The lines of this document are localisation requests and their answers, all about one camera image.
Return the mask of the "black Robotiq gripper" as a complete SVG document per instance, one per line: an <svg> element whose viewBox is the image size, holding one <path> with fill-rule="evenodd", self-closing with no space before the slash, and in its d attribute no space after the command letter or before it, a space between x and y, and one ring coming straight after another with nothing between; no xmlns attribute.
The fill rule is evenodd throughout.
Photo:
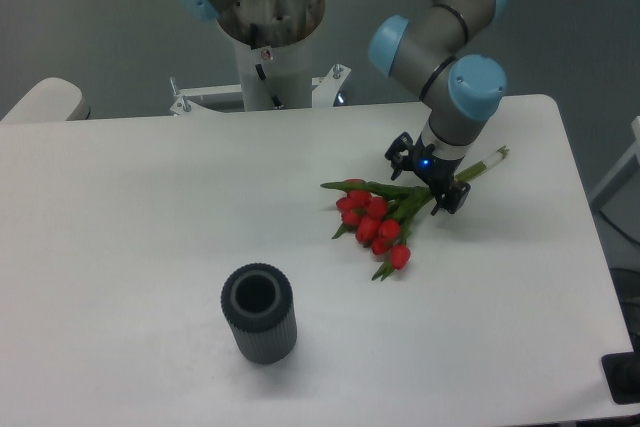
<svg viewBox="0 0 640 427"><path fill-rule="evenodd" d="M427 184L436 202L431 210L432 215L440 210L455 214L464 205L471 185L454 179L461 158L449 160L438 157L434 144L424 146L418 142L414 146L407 132L393 140L384 157L392 169L391 180L396 180L403 172L413 171Z"/></svg>

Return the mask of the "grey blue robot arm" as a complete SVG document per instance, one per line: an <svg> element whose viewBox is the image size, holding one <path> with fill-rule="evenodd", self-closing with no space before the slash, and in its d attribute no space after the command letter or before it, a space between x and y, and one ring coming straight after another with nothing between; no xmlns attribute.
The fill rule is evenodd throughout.
<svg viewBox="0 0 640 427"><path fill-rule="evenodd" d="M325 14L325 0L178 0L201 21L213 21L234 42L243 103L249 111L305 108L312 103L307 43ZM417 139L396 138L386 152L395 174L413 172L438 209L457 211L470 187L458 167L507 86L502 67L460 50L495 21L507 0L430 0L415 21L385 20L368 56L430 111Z"/></svg>

